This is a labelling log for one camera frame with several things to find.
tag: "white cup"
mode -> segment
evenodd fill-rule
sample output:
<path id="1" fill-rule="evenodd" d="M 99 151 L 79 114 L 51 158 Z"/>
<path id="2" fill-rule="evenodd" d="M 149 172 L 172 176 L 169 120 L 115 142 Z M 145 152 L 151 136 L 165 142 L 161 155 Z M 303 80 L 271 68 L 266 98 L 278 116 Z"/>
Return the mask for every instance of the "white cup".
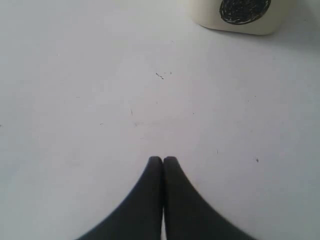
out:
<path id="1" fill-rule="evenodd" d="M 186 0 L 191 18 L 209 29 L 255 35 L 274 32 L 295 0 Z"/>

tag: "black scribble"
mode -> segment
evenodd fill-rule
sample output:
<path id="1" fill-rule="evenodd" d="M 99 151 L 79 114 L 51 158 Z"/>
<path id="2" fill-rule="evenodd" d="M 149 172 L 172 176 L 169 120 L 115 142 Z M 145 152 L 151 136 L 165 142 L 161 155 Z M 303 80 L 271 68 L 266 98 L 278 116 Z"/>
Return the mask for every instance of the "black scribble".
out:
<path id="1" fill-rule="evenodd" d="M 268 11 L 272 0 L 223 0 L 220 15 L 232 25 L 244 25 L 260 19 Z"/>
<path id="2" fill-rule="evenodd" d="M 157 75 L 159 78 L 161 78 L 162 80 L 164 79 L 163 76 L 159 75 L 157 72 L 155 73 L 155 75 Z"/>

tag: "white container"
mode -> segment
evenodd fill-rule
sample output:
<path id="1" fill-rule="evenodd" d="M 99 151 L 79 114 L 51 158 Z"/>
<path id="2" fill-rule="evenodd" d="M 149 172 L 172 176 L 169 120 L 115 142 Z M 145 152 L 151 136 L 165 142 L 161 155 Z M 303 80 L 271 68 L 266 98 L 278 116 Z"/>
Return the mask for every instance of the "white container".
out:
<path id="1" fill-rule="evenodd" d="M 295 0 L 186 0 L 192 19 L 209 29 L 255 35 L 274 32 Z"/>

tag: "black circular drawing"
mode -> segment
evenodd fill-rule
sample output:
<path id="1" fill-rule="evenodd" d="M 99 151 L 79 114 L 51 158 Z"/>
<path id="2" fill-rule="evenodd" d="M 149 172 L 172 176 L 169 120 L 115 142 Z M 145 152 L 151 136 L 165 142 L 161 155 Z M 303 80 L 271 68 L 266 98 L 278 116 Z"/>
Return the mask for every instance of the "black circular drawing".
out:
<path id="1" fill-rule="evenodd" d="M 270 3 L 271 0 L 222 0 L 221 18 L 228 24 L 249 24 L 261 18 Z"/>

